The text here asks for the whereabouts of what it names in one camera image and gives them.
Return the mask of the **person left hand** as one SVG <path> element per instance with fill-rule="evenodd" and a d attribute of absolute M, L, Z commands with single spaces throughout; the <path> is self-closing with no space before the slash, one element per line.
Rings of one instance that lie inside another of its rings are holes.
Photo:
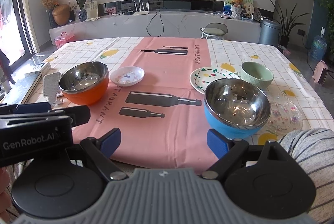
<path fill-rule="evenodd" d="M 7 209 L 11 207 L 11 198 L 9 197 L 8 193 L 6 192 L 7 186 L 9 186 L 10 177 L 8 172 L 6 171 L 5 167 L 1 168 L 1 175 L 0 175 L 0 213 L 1 219 L 5 222 L 10 220 L 10 216 L 7 213 Z"/>

